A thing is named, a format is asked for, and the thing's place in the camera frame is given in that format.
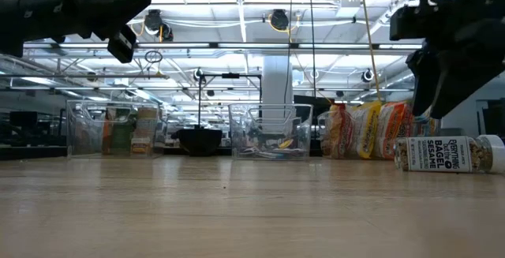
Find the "white jar lid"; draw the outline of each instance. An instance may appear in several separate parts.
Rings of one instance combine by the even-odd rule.
[[[492,168],[491,173],[502,174],[505,173],[505,144],[502,139],[495,135],[479,136],[489,140],[492,149]]]

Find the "box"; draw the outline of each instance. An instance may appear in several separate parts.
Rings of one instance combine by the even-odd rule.
[[[306,160],[312,105],[230,104],[234,159]]]
[[[68,156],[153,157],[159,108],[153,103],[67,101]]]

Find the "spice jar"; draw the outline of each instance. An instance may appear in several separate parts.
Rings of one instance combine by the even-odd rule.
[[[492,135],[398,138],[395,163],[404,171],[501,174],[505,144]]]

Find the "black bowl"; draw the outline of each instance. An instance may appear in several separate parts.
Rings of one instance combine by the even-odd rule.
[[[223,131],[214,129],[181,129],[178,131],[181,148],[189,156],[211,156],[221,144]]]

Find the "table surface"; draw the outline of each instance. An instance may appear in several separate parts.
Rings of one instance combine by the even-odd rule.
[[[0,257],[504,257],[505,177],[392,162],[0,163]]]

